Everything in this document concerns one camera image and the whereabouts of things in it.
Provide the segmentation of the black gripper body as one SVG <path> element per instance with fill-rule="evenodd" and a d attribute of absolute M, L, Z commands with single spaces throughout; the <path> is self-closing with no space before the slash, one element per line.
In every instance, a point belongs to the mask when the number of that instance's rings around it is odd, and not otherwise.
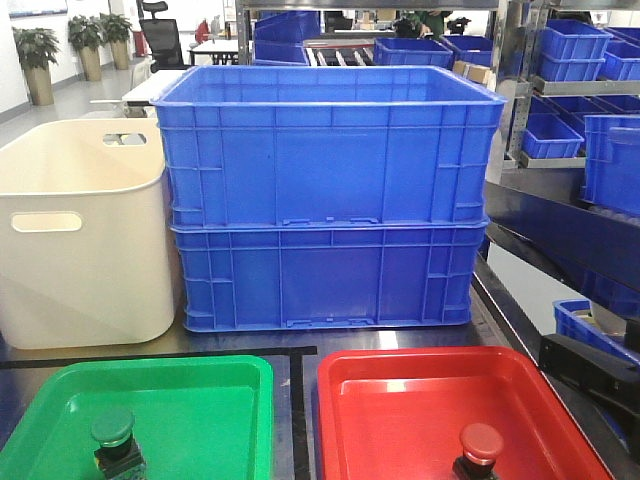
<path fill-rule="evenodd" d="M 562 334 L 541 338 L 542 371 L 586 395 L 620 425 L 639 424 L 639 367 Z"/>

